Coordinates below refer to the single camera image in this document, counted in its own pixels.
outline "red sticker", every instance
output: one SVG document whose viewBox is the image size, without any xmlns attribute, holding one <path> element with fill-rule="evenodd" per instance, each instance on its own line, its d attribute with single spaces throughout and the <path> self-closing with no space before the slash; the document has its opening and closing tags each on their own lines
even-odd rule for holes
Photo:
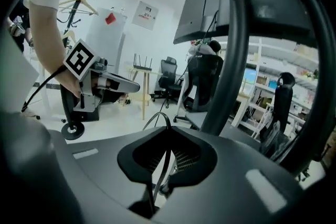
<svg viewBox="0 0 336 224">
<path fill-rule="evenodd" d="M 107 16 L 107 18 L 105 18 L 105 22 L 109 25 L 112 24 L 113 22 L 115 22 L 116 18 L 113 15 L 113 13 L 110 13 L 109 16 Z"/>
</svg>

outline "person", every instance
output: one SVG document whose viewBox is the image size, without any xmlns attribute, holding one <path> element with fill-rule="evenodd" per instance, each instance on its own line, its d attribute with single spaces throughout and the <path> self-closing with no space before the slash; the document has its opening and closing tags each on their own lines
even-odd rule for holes
<svg viewBox="0 0 336 224">
<path fill-rule="evenodd" d="M 62 65 L 66 51 L 57 27 L 57 10 L 60 0 L 24 0 L 29 9 L 30 28 L 34 40 L 34 48 L 40 63 L 50 73 L 57 71 Z M 66 89 L 76 97 L 80 96 L 78 79 L 66 70 L 55 77 Z M 92 87 L 98 85 L 98 78 L 93 79 Z"/>
<path fill-rule="evenodd" d="M 218 55 L 221 49 L 221 45 L 217 40 L 212 40 L 209 44 L 199 44 L 197 46 L 192 46 L 188 53 L 192 56 L 196 53 L 203 55 Z"/>
<path fill-rule="evenodd" d="M 29 24 L 29 10 L 19 0 L 7 18 L 7 28 L 21 52 L 24 52 L 24 41 L 33 45 L 32 33 Z"/>
</svg>

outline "floor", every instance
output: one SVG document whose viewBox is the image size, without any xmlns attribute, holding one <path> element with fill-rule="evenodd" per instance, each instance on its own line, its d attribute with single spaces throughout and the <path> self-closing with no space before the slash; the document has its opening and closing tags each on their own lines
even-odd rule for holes
<svg viewBox="0 0 336 224">
<path fill-rule="evenodd" d="M 50 106 L 52 111 L 55 114 L 63 114 L 63 106 L 61 102 L 61 95 L 59 90 L 50 90 L 47 89 L 47 95 L 49 98 Z M 146 107 L 145 120 L 142 120 L 142 103 L 137 101 L 132 101 L 131 104 L 122 106 L 118 103 L 102 105 L 100 110 L 100 120 L 97 122 L 86 122 L 85 133 L 82 137 L 75 141 L 67 141 L 67 143 L 79 143 L 92 140 L 106 139 L 121 135 L 126 135 L 134 132 L 141 131 L 145 126 L 146 122 L 160 110 L 163 100 L 156 100 L 155 102 L 150 101 L 149 106 Z M 174 114 L 176 113 L 176 104 L 170 104 L 169 108 L 166 109 L 165 106 L 162 109 L 171 120 L 172 125 L 190 127 L 189 123 L 178 121 L 173 123 Z M 32 100 L 29 108 L 35 113 L 43 115 L 44 114 L 44 105 L 42 102 L 41 94 L 38 93 Z M 40 122 L 48 129 L 61 131 L 64 123 L 59 121 L 53 121 L 49 119 L 40 119 Z M 154 127 L 155 120 L 148 126 Z M 164 126 L 165 121 L 162 117 L 159 117 L 157 126 Z M 173 165 L 174 156 L 172 154 L 170 167 Z M 157 182 L 159 179 L 162 167 L 163 167 L 164 158 L 162 158 L 159 166 L 153 174 L 153 182 Z M 309 171 L 310 177 L 305 181 L 300 182 L 300 185 L 305 189 L 309 187 L 314 182 L 322 178 L 325 173 L 320 163 L 311 162 Z M 161 207 L 165 203 L 165 198 L 158 195 L 156 200 L 156 205 Z"/>
</svg>

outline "black office chair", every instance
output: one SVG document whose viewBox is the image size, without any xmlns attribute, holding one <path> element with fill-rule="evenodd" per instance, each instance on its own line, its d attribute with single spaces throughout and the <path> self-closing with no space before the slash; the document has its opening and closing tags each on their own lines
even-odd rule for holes
<svg viewBox="0 0 336 224">
<path fill-rule="evenodd" d="M 174 58 L 167 57 L 166 60 L 161 60 L 162 76 L 159 79 L 159 86 L 160 88 L 165 89 L 165 91 L 158 97 L 154 96 L 153 102 L 155 102 L 156 99 L 165 99 L 166 108 L 169 108 L 170 100 L 177 103 L 177 101 L 172 97 L 172 93 L 174 91 L 180 92 L 182 86 L 175 83 L 176 70 L 177 64 Z"/>
<path fill-rule="evenodd" d="M 292 102 L 295 78 L 291 73 L 281 73 L 277 85 L 271 125 L 260 131 L 260 151 L 267 157 L 274 157 L 276 152 L 289 141 L 288 137 L 284 135 L 284 131 Z"/>
<path fill-rule="evenodd" d="M 188 112 L 208 111 L 215 94 L 219 75 L 222 71 L 223 59 L 217 55 L 196 54 L 188 62 L 188 87 L 183 93 L 183 105 Z M 196 86 L 196 95 L 192 99 L 189 94 Z M 176 116 L 174 122 L 186 120 L 186 117 Z"/>
</svg>

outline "poster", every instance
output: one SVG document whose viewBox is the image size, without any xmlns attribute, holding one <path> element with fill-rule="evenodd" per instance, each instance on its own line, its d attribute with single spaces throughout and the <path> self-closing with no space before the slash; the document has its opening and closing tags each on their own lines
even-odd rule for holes
<svg viewBox="0 0 336 224">
<path fill-rule="evenodd" d="M 132 23 L 153 30 L 158 13 L 157 8 L 140 1 Z"/>
</svg>

